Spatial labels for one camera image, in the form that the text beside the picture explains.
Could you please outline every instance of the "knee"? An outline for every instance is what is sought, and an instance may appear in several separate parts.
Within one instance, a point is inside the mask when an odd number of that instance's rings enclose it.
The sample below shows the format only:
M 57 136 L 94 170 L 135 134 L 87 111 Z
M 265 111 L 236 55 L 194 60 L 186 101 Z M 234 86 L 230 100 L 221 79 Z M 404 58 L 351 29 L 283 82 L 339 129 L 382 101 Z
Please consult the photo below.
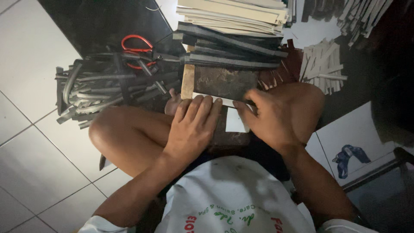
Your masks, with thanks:
M 310 83 L 301 83 L 303 88 L 303 94 L 306 95 L 307 99 L 311 101 L 312 104 L 323 108 L 325 104 L 325 94 L 322 90 Z
M 127 117 L 125 107 L 109 107 L 100 112 L 89 126 L 89 138 L 94 145 L 116 133 Z

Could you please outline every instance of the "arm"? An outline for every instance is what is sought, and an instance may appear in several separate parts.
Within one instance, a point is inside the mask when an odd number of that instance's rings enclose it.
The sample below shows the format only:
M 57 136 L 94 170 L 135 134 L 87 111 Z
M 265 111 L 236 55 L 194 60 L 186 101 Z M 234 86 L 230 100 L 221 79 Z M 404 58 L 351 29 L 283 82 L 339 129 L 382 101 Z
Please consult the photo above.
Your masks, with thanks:
M 95 211 L 119 227 L 139 222 L 150 202 L 195 160 L 216 128 L 221 99 L 211 96 L 183 100 L 178 106 L 167 145 L 155 163 L 114 192 Z
M 256 104 L 258 114 L 244 103 L 234 102 L 240 116 L 257 137 L 282 155 L 299 197 L 313 215 L 315 226 L 334 218 L 352 221 L 351 202 L 297 139 L 286 103 L 258 90 L 250 90 L 246 98 Z

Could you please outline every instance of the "scissor blade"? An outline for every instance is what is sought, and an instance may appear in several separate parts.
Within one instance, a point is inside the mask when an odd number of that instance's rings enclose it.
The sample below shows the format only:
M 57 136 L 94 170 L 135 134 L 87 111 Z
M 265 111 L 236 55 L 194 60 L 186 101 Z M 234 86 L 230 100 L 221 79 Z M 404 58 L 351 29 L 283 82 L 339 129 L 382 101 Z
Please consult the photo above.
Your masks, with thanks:
M 158 59 L 158 60 L 163 60 L 163 61 L 171 61 L 171 62 L 180 62 L 180 58 L 173 56 L 173 55 L 168 55 L 168 54 L 164 54 L 164 53 L 156 53 L 153 52 L 152 54 L 154 60 Z

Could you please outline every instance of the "stack of beige strips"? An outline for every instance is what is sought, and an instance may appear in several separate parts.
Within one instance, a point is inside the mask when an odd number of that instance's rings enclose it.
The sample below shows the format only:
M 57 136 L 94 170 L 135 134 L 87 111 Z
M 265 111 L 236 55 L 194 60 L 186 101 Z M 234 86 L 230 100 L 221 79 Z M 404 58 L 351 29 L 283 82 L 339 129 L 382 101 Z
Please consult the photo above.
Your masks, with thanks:
M 185 22 L 221 33 L 281 37 L 288 9 L 280 0 L 178 0 Z
M 344 66 L 339 63 L 339 45 L 333 40 L 323 39 L 319 44 L 303 49 L 300 81 L 314 84 L 323 93 L 332 94 L 341 90 L 346 76 L 341 75 Z

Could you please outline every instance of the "right hand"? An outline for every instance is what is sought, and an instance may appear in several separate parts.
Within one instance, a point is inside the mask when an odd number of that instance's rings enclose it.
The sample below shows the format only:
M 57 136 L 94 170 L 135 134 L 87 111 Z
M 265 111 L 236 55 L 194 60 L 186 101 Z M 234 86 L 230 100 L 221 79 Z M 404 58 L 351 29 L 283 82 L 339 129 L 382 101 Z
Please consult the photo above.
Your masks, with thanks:
M 258 114 L 243 102 L 233 101 L 242 121 L 252 129 L 255 135 L 276 151 L 286 146 L 301 145 L 292 126 L 290 109 L 287 103 L 278 100 L 269 93 L 251 89 L 245 98 L 252 100 Z

